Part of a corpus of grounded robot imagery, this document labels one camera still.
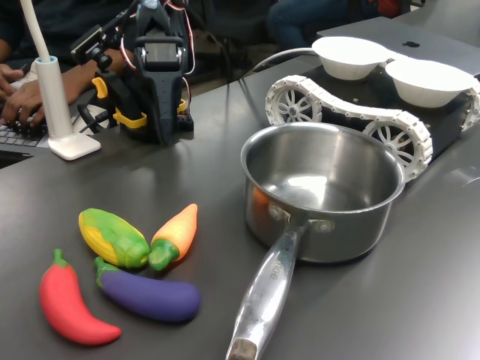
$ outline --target metal handle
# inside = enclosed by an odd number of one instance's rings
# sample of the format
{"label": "metal handle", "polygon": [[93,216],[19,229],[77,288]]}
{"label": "metal handle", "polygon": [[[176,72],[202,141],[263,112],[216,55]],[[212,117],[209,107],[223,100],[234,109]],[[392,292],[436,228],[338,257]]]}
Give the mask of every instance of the metal handle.
{"label": "metal handle", "polygon": [[287,297],[304,226],[287,225],[248,288],[226,360],[257,360],[272,335]]}

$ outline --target gray table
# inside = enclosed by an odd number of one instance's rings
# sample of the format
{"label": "gray table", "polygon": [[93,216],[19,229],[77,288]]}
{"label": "gray table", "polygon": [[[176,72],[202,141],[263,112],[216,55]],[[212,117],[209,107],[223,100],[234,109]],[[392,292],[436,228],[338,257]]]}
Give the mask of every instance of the gray table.
{"label": "gray table", "polygon": [[[46,155],[1,170],[0,359],[224,359],[240,301],[266,253],[244,225],[240,149],[267,125],[269,86],[316,61],[288,61],[242,86],[197,97],[194,139],[171,148],[110,131],[98,137],[99,154],[73,163]],[[466,184],[480,169],[479,132],[472,129],[394,205],[366,259],[298,264],[265,360],[479,357],[480,184]],[[165,325],[102,296],[78,214],[88,207],[115,212],[150,239],[192,202],[199,205],[198,233],[187,260],[165,278],[199,287],[198,317]],[[115,343],[85,348],[48,326],[38,285],[58,247],[76,269],[91,312],[123,329]]]}
{"label": "gray table", "polygon": [[479,0],[427,0],[424,7],[395,20],[480,47],[479,18]]}

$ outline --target yellow clip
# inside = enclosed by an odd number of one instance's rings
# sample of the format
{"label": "yellow clip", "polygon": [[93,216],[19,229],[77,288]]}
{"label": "yellow clip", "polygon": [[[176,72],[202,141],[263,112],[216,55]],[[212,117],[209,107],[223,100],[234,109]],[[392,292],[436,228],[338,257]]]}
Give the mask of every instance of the yellow clip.
{"label": "yellow clip", "polygon": [[102,78],[95,77],[91,82],[97,88],[97,98],[104,99],[108,96],[107,84]]}
{"label": "yellow clip", "polygon": [[130,129],[138,129],[142,126],[147,125],[147,115],[142,112],[142,117],[138,118],[137,120],[131,120],[129,118],[125,118],[119,109],[115,108],[115,114],[113,114],[113,118],[124,125],[126,125]]}
{"label": "yellow clip", "polygon": [[187,110],[187,101],[181,99],[180,105],[177,107],[177,113],[183,113],[185,110]]}

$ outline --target stainless steel pot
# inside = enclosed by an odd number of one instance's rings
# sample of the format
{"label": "stainless steel pot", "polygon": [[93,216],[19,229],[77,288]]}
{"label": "stainless steel pot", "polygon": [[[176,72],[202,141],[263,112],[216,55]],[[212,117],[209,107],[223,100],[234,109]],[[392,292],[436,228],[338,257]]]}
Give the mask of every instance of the stainless steel pot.
{"label": "stainless steel pot", "polygon": [[296,258],[337,263],[366,254],[404,189],[404,170],[381,142],[321,123],[261,130],[244,144],[241,165],[247,225],[271,249],[245,293],[226,359],[257,360]]}

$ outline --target white lamp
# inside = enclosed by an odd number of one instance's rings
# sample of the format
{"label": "white lamp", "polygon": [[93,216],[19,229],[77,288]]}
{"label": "white lamp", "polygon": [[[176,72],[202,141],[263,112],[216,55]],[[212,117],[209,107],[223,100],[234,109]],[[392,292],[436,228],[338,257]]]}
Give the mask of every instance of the white lamp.
{"label": "white lamp", "polygon": [[50,56],[40,31],[32,0],[20,0],[28,29],[40,56],[35,60],[40,93],[48,125],[48,145],[53,153],[65,160],[74,160],[98,150],[97,140],[84,133],[74,133],[63,86],[59,60]]}

